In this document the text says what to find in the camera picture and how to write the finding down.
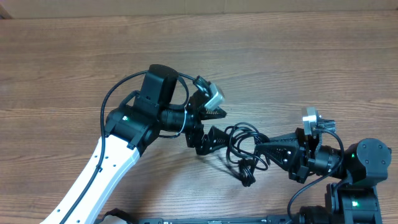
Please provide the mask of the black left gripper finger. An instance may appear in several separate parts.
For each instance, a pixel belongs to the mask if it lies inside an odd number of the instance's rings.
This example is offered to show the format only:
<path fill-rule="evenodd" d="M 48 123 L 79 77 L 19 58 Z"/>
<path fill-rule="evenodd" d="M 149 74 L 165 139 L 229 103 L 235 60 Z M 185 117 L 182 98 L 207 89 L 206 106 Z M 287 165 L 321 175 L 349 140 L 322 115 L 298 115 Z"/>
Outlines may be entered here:
<path fill-rule="evenodd" d="M 210 154 L 223 147 L 226 147 L 229 143 L 229 134 L 212 126 L 208 134 L 205 134 L 201 142 L 201 151 L 204 154 Z"/>
<path fill-rule="evenodd" d="M 225 118 L 226 115 L 227 112 L 221 109 L 219 106 L 214 110 L 203 108 L 199 112 L 199 117 L 201 120 L 221 119 Z"/>

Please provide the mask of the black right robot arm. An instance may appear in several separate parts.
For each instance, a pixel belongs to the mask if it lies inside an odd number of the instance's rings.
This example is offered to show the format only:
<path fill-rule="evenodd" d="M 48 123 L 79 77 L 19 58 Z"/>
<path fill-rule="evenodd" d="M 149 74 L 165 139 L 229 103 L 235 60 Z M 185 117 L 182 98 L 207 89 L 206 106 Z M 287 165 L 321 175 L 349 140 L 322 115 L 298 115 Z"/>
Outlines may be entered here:
<path fill-rule="evenodd" d="M 328 184 L 324 206 L 301 207 L 298 213 L 288 211 L 287 223 L 382 223 L 376 186 L 388 178 L 392 150 L 382 141 L 366 138 L 345 148 L 325 146 L 322 136 L 339 136 L 332 128 L 316 127 L 306 132 L 272 138 L 256 146 L 261 154 L 287 171 L 289 179 L 304 184 L 290 199 L 333 177 L 338 183 Z M 310 175 L 318 179 L 305 184 Z"/>

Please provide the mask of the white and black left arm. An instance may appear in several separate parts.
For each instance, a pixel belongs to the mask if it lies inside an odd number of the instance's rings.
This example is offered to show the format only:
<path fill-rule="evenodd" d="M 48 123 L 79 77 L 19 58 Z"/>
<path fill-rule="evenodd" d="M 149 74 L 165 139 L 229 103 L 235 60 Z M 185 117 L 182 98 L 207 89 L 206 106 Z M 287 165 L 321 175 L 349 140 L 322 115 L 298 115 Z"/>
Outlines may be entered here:
<path fill-rule="evenodd" d="M 189 77 L 165 65 L 142 71 L 140 90 L 132 91 L 108 115 L 100 111 L 101 136 L 89 162 L 44 223 L 94 223 L 109 196 L 147 147 L 185 135 L 187 146 L 204 156 L 225 146 L 228 136 L 216 127 L 204 133 L 203 120 L 221 119 L 225 97 L 203 77 Z"/>

